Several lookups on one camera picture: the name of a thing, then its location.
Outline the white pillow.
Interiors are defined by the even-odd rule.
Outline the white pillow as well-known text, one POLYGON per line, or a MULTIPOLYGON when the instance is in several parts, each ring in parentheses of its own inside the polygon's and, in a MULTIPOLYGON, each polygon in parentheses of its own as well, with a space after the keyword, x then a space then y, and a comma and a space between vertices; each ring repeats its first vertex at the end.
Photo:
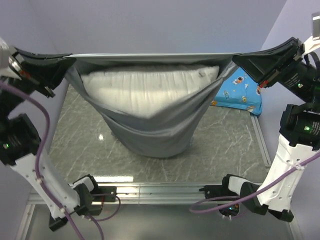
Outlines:
POLYGON ((201 64, 130 66, 94 71, 81 79, 99 104, 147 118, 213 83, 219 70, 201 64))

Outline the grey pillowcase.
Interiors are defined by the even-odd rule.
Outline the grey pillowcase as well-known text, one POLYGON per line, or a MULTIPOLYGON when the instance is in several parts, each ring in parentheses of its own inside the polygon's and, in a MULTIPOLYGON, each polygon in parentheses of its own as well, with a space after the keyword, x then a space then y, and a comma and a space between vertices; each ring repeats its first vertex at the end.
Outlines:
POLYGON ((130 151, 148 158, 169 158, 184 152, 223 82, 236 70, 231 53, 72 54, 76 62, 65 79, 103 117, 115 137, 130 151), (86 92, 82 76, 91 72, 133 66, 219 66, 217 79, 147 118, 108 108, 86 92))

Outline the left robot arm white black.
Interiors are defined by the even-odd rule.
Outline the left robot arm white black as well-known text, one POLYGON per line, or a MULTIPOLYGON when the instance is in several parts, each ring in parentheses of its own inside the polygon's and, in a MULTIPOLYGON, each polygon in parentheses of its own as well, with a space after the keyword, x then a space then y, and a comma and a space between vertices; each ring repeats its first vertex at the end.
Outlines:
POLYGON ((50 129, 48 111, 31 94, 55 96, 54 90, 75 63, 68 54, 34 54, 13 46, 0 47, 0 160, 24 177, 50 210, 49 228, 56 231, 71 214, 90 218, 92 201, 101 189, 91 175, 68 184, 45 151, 47 134, 40 136, 27 114, 10 118, 21 103, 34 104, 44 115, 45 132, 50 129))

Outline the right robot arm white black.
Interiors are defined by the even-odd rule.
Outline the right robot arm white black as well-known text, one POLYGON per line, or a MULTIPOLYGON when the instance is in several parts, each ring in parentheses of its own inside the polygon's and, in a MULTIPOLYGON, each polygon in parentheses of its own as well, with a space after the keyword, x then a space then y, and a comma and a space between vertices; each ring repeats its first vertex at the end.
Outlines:
POLYGON ((261 88, 279 83, 303 101, 288 104, 280 119, 278 147, 261 185, 228 174, 220 194, 226 200, 239 196, 252 213, 272 214, 291 222, 291 199, 307 164, 320 156, 320 39, 291 37, 263 51, 235 55, 233 62, 261 88))

